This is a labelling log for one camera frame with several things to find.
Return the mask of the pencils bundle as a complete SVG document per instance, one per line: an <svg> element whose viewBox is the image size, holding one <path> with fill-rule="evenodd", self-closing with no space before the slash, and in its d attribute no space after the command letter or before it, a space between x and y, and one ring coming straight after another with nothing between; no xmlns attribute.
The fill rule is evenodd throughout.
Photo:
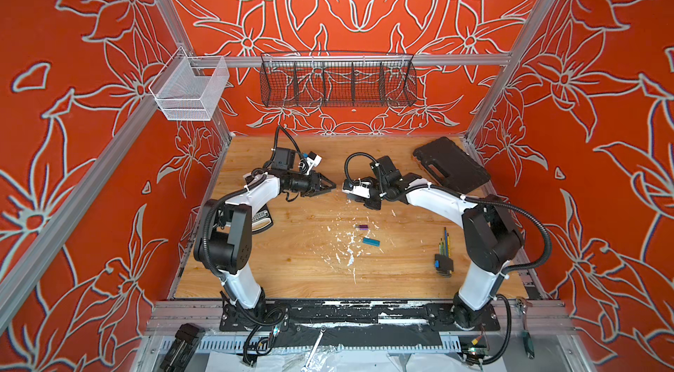
<svg viewBox="0 0 674 372"><path fill-rule="evenodd" d="M449 243L449 233L447 228L443 229L442 238L440 242L439 254L447 258L450 257L450 243Z"/></svg>

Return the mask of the black box with blue clip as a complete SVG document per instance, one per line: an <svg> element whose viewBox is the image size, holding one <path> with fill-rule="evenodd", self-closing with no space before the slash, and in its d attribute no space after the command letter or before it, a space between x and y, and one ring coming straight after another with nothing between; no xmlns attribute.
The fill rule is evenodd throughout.
<svg viewBox="0 0 674 372"><path fill-rule="evenodd" d="M454 274L454 261L446 255L435 255L435 271L443 276L452 277Z"/></svg>

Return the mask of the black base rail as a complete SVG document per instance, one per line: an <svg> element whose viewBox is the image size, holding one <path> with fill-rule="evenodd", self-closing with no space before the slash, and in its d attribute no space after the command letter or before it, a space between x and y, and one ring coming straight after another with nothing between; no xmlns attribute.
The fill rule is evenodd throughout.
<svg viewBox="0 0 674 372"><path fill-rule="evenodd" d="M270 299L266 311L278 309L280 321L263 321L263 329L299 333L330 328L418 327L435 332L496 332L503 321L491 305L470 326L461 326L451 300L432 299Z"/></svg>

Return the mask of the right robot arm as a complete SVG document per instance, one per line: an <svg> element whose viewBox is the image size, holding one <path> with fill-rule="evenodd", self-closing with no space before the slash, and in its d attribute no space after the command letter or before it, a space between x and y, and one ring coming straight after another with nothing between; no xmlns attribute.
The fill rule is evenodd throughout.
<svg viewBox="0 0 674 372"><path fill-rule="evenodd" d="M377 159L366 152L350 154L344 174L342 191L372 210L380 210L384 201L401 202L429 210L462 228L470 266L454 296L452 317L464 330L478 325L510 274L539 268L552 254L549 229L528 211L495 195L479 198L433 184L420 175L402 175L388 156ZM513 263L525 245L513 212L526 217L542 235L542 254L534 261Z"/></svg>

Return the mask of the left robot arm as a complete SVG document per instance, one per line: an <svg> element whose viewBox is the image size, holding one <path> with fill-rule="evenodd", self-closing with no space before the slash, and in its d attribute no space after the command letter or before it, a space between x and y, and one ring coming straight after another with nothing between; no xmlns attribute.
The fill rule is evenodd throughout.
<svg viewBox="0 0 674 372"><path fill-rule="evenodd" d="M256 169L242 189L204 205L193 256L219 279L230 304L259 325L265 319L265 294L249 266L253 249L253 217L278 196L314 197L336 189L336 183L312 171Z"/></svg>

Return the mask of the teal usb drive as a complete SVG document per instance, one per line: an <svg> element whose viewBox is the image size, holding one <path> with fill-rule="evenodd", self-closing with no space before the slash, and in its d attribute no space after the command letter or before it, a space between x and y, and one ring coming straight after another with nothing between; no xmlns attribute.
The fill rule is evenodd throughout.
<svg viewBox="0 0 674 372"><path fill-rule="evenodd" d="M372 246L372 247L380 247L380 241L379 240L374 240L370 238L363 238L363 244Z"/></svg>

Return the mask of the black tool case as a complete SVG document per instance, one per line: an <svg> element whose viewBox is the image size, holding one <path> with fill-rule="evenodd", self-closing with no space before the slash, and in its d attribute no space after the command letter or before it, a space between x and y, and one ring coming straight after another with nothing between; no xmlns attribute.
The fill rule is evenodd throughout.
<svg viewBox="0 0 674 372"><path fill-rule="evenodd" d="M438 184L462 194L469 194L491 180L485 168L447 137L416 148L412 156Z"/></svg>

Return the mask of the clear plastic bin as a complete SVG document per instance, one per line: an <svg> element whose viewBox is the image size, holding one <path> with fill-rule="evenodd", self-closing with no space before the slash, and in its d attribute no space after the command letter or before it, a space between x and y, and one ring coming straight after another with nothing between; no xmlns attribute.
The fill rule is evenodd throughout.
<svg viewBox="0 0 674 372"><path fill-rule="evenodd" d="M170 121L210 121L229 82L226 59L190 56L179 46L149 86Z"/></svg>

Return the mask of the green handled screwdriver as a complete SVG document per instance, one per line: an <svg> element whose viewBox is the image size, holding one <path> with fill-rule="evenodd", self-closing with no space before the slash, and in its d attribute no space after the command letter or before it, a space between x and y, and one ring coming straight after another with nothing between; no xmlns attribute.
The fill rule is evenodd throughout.
<svg viewBox="0 0 674 372"><path fill-rule="evenodd" d="M522 331L521 338L527 358L530 360L535 359L535 346L530 332L527 330Z"/></svg>

